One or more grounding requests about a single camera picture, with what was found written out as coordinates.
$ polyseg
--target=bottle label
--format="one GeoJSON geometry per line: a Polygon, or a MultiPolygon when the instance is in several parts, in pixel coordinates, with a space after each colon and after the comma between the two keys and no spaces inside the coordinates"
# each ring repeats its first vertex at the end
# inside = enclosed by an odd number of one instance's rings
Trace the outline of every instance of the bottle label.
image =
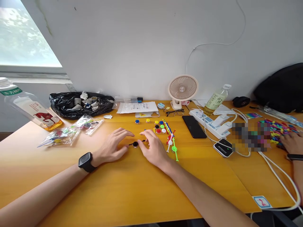
{"type": "Polygon", "coordinates": [[[5,96],[15,95],[15,94],[19,94],[21,92],[22,92],[22,90],[20,88],[18,88],[18,87],[14,88],[14,89],[11,89],[11,90],[0,91],[0,93],[2,95],[5,95],[5,96]]]}
{"type": "Polygon", "coordinates": [[[38,121],[47,125],[47,127],[50,127],[59,121],[57,116],[54,117],[43,106],[41,106],[40,103],[35,102],[28,97],[17,98],[14,100],[14,104],[33,116],[38,121]]]}
{"type": "Polygon", "coordinates": [[[206,107],[212,110],[217,109],[227,96],[214,93],[210,100],[206,103],[206,107]]]}

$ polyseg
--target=white charger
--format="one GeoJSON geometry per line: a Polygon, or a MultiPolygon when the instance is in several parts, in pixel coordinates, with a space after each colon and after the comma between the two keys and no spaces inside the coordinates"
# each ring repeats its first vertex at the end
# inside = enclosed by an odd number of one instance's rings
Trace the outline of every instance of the white charger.
{"type": "Polygon", "coordinates": [[[226,131],[228,131],[229,129],[231,129],[233,123],[231,123],[230,121],[224,123],[220,128],[217,129],[217,133],[219,134],[223,134],[226,131]]]}
{"type": "Polygon", "coordinates": [[[229,118],[229,116],[227,116],[226,114],[220,115],[211,124],[215,127],[218,127],[223,122],[225,122],[228,118],[229,118]]]}

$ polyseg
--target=smartwatch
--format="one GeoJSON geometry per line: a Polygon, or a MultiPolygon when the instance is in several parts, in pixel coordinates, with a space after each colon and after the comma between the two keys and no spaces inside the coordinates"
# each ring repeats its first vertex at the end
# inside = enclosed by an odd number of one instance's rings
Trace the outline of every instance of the smartwatch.
{"type": "Polygon", "coordinates": [[[96,167],[91,165],[92,153],[88,152],[79,158],[78,167],[83,168],[86,172],[93,172],[96,167]]]}
{"type": "Polygon", "coordinates": [[[290,161],[293,160],[303,161],[303,154],[287,154],[286,158],[290,161]]]}

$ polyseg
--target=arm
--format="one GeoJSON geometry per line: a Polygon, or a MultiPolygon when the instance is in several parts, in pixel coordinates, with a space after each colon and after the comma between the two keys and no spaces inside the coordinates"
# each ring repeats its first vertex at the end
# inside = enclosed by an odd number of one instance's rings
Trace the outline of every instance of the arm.
{"type": "Polygon", "coordinates": [[[172,178],[210,226],[257,227],[257,224],[238,208],[170,159],[163,144],[151,130],[140,134],[145,135],[150,144],[147,149],[138,140],[143,155],[150,163],[172,178]],[[218,214],[219,209],[225,212],[218,214]]]}
{"type": "MultiPolygon", "coordinates": [[[[117,146],[126,136],[133,133],[120,128],[112,132],[106,145],[92,153],[91,164],[94,167],[104,162],[121,158],[128,145],[120,150],[117,146]]],[[[88,173],[75,164],[49,180],[38,185],[23,196],[0,210],[0,226],[35,226],[37,225],[88,173]]]]}
{"type": "MultiPolygon", "coordinates": [[[[299,135],[292,132],[290,135],[280,136],[281,142],[290,154],[303,154],[303,133],[299,135]]],[[[303,161],[294,160],[294,181],[298,187],[301,196],[303,196],[303,161]]]]}

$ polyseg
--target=hand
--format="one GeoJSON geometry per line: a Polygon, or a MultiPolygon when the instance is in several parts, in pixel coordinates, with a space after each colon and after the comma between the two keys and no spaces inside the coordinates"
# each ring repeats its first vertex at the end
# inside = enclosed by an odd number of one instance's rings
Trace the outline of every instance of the hand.
{"type": "Polygon", "coordinates": [[[291,132],[289,135],[280,136],[281,142],[290,154],[303,154],[303,133],[291,132]]]}
{"type": "Polygon", "coordinates": [[[120,150],[117,150],[117,146],[127,136],[134,137],[135,135],[123,128],[113,131],[107,137],[106,144],[92,153],[92,166],[97,167],[102,163],[116,161],[121,158],[127,152],[128,145],[120,150]]]}
{"type": "Polygon", "coordinates": [[[149,142],[149,149],[147,149],[144,143],[141,140],[138,140],[143,155],[151,164],[163,170],[172,159],[167,155],[162,142],[156,134],[149,129],[141,132],[140,135],[145,135],[146,141],[149,142]]]}

